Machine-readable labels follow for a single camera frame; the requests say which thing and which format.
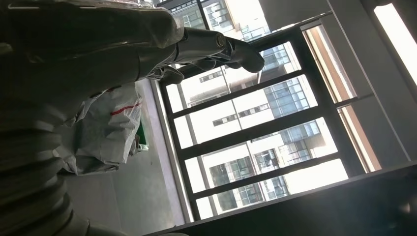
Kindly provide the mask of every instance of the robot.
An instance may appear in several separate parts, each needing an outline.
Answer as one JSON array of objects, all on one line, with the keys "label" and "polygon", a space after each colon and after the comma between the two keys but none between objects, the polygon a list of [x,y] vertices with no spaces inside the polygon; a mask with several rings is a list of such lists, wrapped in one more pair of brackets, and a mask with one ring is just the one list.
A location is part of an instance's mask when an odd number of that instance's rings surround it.
[{"label": "robot", "polygon": [[121,236],[77,216],[53,132],[97,92],[143,78],[179,83],[172,64],[258,72],[249,44],[179,27],[160,8],[123,0],[0,2],[0,235]]}]

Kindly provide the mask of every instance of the plastic cover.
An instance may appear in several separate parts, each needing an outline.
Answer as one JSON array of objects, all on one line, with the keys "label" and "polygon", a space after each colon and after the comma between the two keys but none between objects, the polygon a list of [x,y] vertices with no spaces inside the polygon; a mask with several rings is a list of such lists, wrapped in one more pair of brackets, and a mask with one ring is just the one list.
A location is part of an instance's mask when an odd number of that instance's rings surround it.
[{"label": "plastic cover", "polygon": [[109,89],[81,107],[84,117],[79,114],[79,123],[74,126],[73,151],[64,147],[57,150],[68,172],[88,175],[115,171],[130,155],[141,151],[135,146],[142,104],[137,86],[129,83]]}]

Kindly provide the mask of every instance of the green object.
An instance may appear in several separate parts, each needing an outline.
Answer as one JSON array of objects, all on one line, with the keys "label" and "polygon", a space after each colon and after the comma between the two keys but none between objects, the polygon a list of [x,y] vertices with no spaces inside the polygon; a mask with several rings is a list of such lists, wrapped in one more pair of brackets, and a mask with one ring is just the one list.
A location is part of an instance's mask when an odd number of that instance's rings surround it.
[{"label": "green object", "polygon": [[147,151],[147,150],[149,150],[149,146],[146,142],[145,131],[144,131],[142,121],[139,124],[139,129],[138,129],[138,132],[136,132],[136,135],[139,136],[139,144],[137,146],[138,151]]}]

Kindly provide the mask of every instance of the floor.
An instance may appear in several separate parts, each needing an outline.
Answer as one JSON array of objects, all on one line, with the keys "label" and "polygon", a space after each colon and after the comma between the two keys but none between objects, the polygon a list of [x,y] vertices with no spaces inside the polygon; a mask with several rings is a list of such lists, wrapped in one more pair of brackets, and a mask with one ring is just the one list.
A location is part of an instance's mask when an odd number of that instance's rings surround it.
[{"label": "floor", "polygon": [[130,158],[117,172],[66,177],[69,195],[79,215],[132,236],[168,229],[176,224],[156,150],[152,116],[148,113],[147,100],[150,99],[144,97],[142,106],[148,151]]}]

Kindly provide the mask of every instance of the window frame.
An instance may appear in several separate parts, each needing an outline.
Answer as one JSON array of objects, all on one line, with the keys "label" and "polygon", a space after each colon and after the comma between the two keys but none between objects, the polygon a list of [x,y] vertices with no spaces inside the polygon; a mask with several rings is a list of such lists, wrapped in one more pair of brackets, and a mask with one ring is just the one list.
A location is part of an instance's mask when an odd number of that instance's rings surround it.
[{"label": "window frame", "polygon": [[[197,0],[197,3],[200,7],[202,17],[207,26],[207,29],[209,29],[207,19],[205,18],[205,14],[201,6],[202,1]],[[341,103],[333,102],[330,92],[325,85],[324,79],[315,63],[314,57],[303,36],[302,30],[300,29],[301,26],[317,21],[320,17],[312,18],[308,21],[295,24],[291,28],[274,32],[267,36],[251,41],[249,43],[258,52],[261,52],[267,49],[272,49],[273,47],[284,44],[286,42],[290,42],[293,46],[294,54],[300,63],[301,70],[297,70],[289,74],[276,77],[272,80],[253,85],[248,88],[243,88],[241,90],[195,105],[190,108],[184,108],[184,110],[176,113],[173,113],[172,111],[171,103],[166,89],[166,86],[170,85],[169,80],[164,80],[163,82],[159,83],[162,101],[166,109],[166,117],[168,120],[169,129],[171,131],[174,148],[176,150],[176,154],[179,161],[180,172],[184,181],[185,191],[190,202],[191,212],[195,220],[201,219],[197,206],[198,199],[210,197],[214,194],[226,193],[228,191],[245,187],[251,184],[261,184],[261,182],[266,181],[268,179],[280,177],[293,171],[313,167],[331,160],[341,159],[348,177],[354,177],[365,173],[337,110],[342,106],[346,106],[346,104],[350,104],[351,102],[357,101],[357,98],[353,98],[348,101],[343,101]],[[191,78],[203,72],[201,69],[193,65],[183,66],[179,69],[179,71],[184,74],[184,79]],[[314,96],[318,104],[316,107],[308,108],[306,110],[299,111],[285,117],[280,117],[275,120],[271,120],[266,123],[253,126],[245,130],[240,130],[235,133],[216,138],[214,140],[209,140],[198,145],[195,144],[191,147],[181,148],[174,119],[187,116],[190,113],[200,111],[202,109],[220,104],[225,101],[230,101],[234,98],[249,94],[259,89],[264,89],[268,86],[275,85],[277,83],[287,81],[289,79],[301,75],[306,76],[307,81],[311,86],[311,89],[314,93]],[[259,137],[268,136],[271,135],[271,133],[277,133],[279,131],[291,128],[293,126],[298,126],[300,124],[313,122],[321,117],[324,118],[328,126],[330,134],[338,150],[337,153],[326,155],[320,158],[313,158],[307,161],[303,161],[301,163],[296,163],[283,168],[278,168],[267,173],[262,173],[260,175],[237,180],[221,186],[193,193],[190,183],[190,176],[188,175],[187,168],[185,165],[186,160],[195,157],[202,159],[202,155],[204,154],[218,151],[227,147],[235,146],[244,142],[253,142],[254,140],[256,141]]]}]

